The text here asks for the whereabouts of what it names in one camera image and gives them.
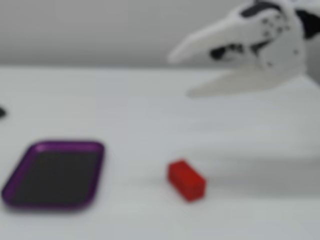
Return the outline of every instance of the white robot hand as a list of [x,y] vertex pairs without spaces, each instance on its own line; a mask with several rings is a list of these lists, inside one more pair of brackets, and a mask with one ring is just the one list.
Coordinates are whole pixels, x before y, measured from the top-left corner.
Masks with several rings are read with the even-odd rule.
[[192,89],[193,97],[274,88],[306,71],[305,41],[320,32],[318,16],[320,4],[314,0],[257,0],[189,35],[168,60],[180,63],[199,53],[210,53],[215,61],[246,60],[218,81]]

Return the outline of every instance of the black joint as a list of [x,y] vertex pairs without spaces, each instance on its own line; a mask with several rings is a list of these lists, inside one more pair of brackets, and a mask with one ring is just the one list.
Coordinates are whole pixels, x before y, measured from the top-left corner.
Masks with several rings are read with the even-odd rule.
[[305,39],[312,39],[320,33],[320,18],[318,16],[305,10],[296,10],[295,13],[302,22]]
[[257,1],[253,6],[242,11],[241,16],[244,18],[251,18],[268,9],[277,10],[281,14],[283,12],[280,6],[278,6],[277,4],[266,1]]
[[210,56],[214,60],[221,60],[224,57],[224,55],[226,54],[226,52],[227,52],[226,47],[220,47],[220,48],[211,50]]

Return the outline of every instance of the white wall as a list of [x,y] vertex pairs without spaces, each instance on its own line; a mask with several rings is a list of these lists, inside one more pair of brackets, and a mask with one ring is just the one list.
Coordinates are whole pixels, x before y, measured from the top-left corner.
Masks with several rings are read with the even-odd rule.
[[187,33],[242,2],[0,0],[0,64],[166,66]]

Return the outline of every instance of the red cube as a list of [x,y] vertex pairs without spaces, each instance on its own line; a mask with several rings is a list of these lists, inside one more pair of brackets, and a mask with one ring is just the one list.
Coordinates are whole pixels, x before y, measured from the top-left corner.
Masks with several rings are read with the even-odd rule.
[[205,196],[206,180],[182,159],[169,164],[168,180],[188,201]]

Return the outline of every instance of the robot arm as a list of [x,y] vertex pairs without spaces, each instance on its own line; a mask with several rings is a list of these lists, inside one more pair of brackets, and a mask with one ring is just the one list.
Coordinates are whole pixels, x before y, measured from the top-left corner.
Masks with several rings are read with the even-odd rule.
[[214,82],[191,89],[189,95],[203,97],[265,90],[305,73],[305,41],[320,32],[317,17],[320,4],[315,7],[314,3],[310,4],[312,0],[292,1],[295,2],[257,0],[189,35],[169,55],[170,63],[180,63],[205,52],[216,61],[230,61],[226,56],[231,52],[247,62]]

